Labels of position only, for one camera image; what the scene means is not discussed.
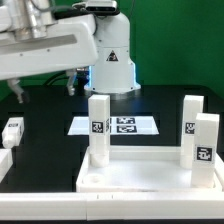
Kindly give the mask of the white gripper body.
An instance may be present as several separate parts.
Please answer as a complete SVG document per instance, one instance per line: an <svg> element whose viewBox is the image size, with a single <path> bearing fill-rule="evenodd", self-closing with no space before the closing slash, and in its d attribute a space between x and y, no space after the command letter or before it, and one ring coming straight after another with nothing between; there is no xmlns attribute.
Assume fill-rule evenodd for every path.
<svg viewBox="0 0 224 224"><path fill-rule="evenodd" d="M0 5L0 80L96 63L95 18L56 18L44 4Z"/></svg>

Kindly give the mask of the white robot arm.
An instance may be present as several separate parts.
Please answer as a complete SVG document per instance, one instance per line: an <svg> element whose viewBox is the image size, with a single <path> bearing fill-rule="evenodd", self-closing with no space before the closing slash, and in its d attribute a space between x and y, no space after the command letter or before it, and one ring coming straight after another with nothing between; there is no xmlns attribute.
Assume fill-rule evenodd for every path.
<svg viewBox="0 0 224 224"><path fill-rule="evenodd" d="M130 58L130 22L116 0L0 0L0 80L27 101L22 77L63 71L74 94L77 71L88 92L128 94L140 88Z"/></svg>

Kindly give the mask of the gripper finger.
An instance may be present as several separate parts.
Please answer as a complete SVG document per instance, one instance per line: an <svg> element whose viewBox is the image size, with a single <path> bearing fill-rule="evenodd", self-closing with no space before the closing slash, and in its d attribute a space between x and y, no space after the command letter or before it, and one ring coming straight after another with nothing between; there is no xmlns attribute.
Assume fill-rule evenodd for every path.
<svg viewBox="0 0 224 224"><path fill-rule="evenodd" d="M24 95L24 90L22 87L19 85L20 80L17 78L14 79L9 79L7 81L8 87L16 94L17 99L20 103L23 103L23 95Z"/></svg>
<svg viewBox="0 0 224 224"><path fill-rule="evenodd" d="M66 87L68 90L68 94L70 96L73 96L75 93L75 88L74 88L74 82L77 78L77 70L76 69L70 69L66 71L66 76L68 78Z"/></svg>

